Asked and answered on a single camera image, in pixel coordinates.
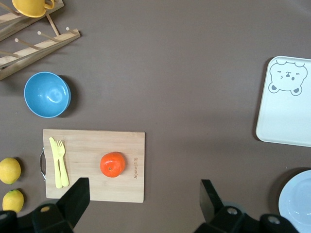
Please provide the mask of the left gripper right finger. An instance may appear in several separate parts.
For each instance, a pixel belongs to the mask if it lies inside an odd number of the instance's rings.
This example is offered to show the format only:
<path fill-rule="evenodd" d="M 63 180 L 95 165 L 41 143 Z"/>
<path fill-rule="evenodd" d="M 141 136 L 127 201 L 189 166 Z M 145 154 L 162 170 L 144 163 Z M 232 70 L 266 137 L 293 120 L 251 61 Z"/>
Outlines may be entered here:
<path fill-rule="evenodd" d="M 201 180 L 200 208 L 205 222 L 197 229 L 197 233 L 240 233 L 244 221 L 244 213 L 232 205 L 224 205 L 210 180 Z"/>

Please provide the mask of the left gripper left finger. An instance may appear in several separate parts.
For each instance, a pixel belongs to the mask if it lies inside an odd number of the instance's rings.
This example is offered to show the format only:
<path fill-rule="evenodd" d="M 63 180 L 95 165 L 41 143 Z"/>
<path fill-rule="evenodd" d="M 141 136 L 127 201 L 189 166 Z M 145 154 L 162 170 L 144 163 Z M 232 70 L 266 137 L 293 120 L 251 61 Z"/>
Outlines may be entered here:
<path fill-rule="evenodd" d="M 79 178 L 56 202 L 32 212 L 35 233 L 72 233 L 90 203 L 89 178 Z"/>

